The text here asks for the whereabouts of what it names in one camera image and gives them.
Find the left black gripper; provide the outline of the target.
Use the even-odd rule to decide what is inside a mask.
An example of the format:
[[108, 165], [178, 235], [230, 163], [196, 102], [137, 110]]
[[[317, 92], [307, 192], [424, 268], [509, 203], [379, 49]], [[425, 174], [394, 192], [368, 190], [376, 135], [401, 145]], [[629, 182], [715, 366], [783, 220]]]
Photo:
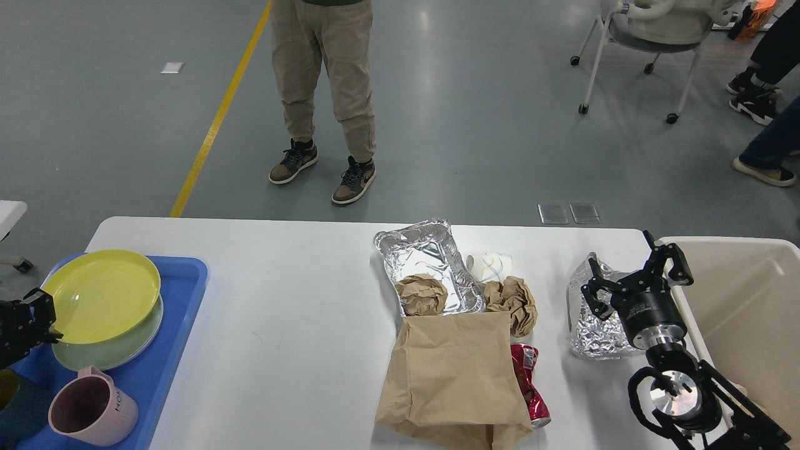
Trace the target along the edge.
[[54, 328], [56, 311], [51, 294], [40, 288], [21, 300], [1, 304], [1, 368], [22, 361], [32, 344], [58, 344], [63, 334]]

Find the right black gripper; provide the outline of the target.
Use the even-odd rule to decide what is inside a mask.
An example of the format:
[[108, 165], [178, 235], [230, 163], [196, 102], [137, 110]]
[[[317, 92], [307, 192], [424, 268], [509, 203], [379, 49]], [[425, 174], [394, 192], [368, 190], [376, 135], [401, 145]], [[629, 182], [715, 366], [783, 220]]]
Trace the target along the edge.
[[622, 322], [629, 343], [637, 349], [657, 344], [676, 344], [688, 333], [669, 287], [694, 284], [694, 276], [683, 250], [677, 243], [658, 243], [648, 231], [642, 231], [651, 253], [644, 272], [633, 272], [617, 282], [603, 277], [596, 256], [589, 256], [591, 277], [581, 287], [589, 310], [602, 321], [612, 310]]

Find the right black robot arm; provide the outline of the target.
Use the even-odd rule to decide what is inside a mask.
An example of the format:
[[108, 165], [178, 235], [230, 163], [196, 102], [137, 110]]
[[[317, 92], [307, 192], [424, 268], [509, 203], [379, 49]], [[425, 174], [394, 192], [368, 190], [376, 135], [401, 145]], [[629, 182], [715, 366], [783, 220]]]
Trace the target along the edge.
[[649, 257], [642, 268], [618, 280], [604, 276], [596, 254], [587, 257], [591, 274], [580, 293], [599, 320], [616, 316], [626, 342], [645, 353], [648, 365], [628, 381], [629, 406], [652, 433], [691, 449], [695, 434], [706, 435], [732, 410], [731, 427], [706, 449], [786, 449], [791, 435], [712, 364], [693, 356], [685, 343], [688, 324], [671, 294], [689, 286], [694, 276], [676, 243], [643, 236]]

